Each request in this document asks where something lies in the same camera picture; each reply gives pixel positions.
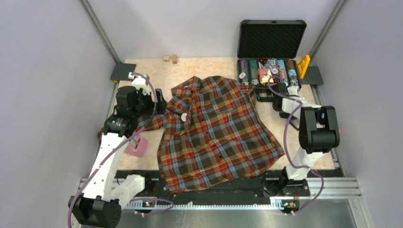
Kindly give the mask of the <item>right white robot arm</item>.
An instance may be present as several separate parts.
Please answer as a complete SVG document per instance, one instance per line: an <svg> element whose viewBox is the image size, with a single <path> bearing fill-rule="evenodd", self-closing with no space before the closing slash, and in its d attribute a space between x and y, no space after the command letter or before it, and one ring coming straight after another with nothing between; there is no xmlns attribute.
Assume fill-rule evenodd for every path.
<svg viewBox="0 0 403 228"><path fill-rule="evenodd" d="M316 174L313 165L340 143L335 108L310 103L298 96L297 86L286 87L284 83L257 87L256 98L271 102L273 109L288 123L292 119L299 121L300 148L294 157L286 153L289 165L282 170L275 187L285 196L307 189L308 174Z"/></svg>

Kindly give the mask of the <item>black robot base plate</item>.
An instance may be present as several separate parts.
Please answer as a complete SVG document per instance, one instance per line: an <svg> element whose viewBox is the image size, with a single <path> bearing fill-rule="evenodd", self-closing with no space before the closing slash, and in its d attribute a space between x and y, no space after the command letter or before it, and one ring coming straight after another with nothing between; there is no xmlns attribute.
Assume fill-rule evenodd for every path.
<svg viewBox="0 0 403 228"><path fill-rule="evenodd" d="M145 178L145 189L137 194L139 198L163 199L161 205L175 206L241 206L270 204L270 197L307 197L310 190L307 180L287 181L283 171L267 171L257 177L238 178L220 183L206 190L186 190L174 193L165 186L165 180L158 171L118 171L116 179L123 182L127 176L137 174Z"/></svg>

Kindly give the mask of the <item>plaid flannel shirt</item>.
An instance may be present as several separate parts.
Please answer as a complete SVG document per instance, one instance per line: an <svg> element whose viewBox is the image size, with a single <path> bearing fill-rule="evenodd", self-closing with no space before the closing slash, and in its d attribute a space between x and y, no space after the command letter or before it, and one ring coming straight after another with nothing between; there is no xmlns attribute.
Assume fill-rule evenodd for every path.
<svg viewBox="0 0 403 228"><path fill-rule="evenodd" d="M193 76L171 92L165 113L145 127L163 129L157 160L169 191L205 190L255 177L284 155L259 118L251 86L222 76Z"/></svg>

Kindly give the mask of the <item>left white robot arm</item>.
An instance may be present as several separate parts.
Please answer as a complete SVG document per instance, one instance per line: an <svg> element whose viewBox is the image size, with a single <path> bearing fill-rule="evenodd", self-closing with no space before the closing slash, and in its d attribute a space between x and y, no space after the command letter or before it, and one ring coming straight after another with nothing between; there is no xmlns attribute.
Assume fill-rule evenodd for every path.
<svg viewBox="0 0 403 228"><path fill-rule="evenodd" d="M137 174L128 175L118 187L112 187L127 146L141 149L140 133L166 108L161 89L154 88L147 74L130 72L128 78L131 85L117 90L117 104L104 122L90 175L69 200L69 228L82 225L115 228L126 205L136 194L147 196L152 192L152 183Z"/></svg>

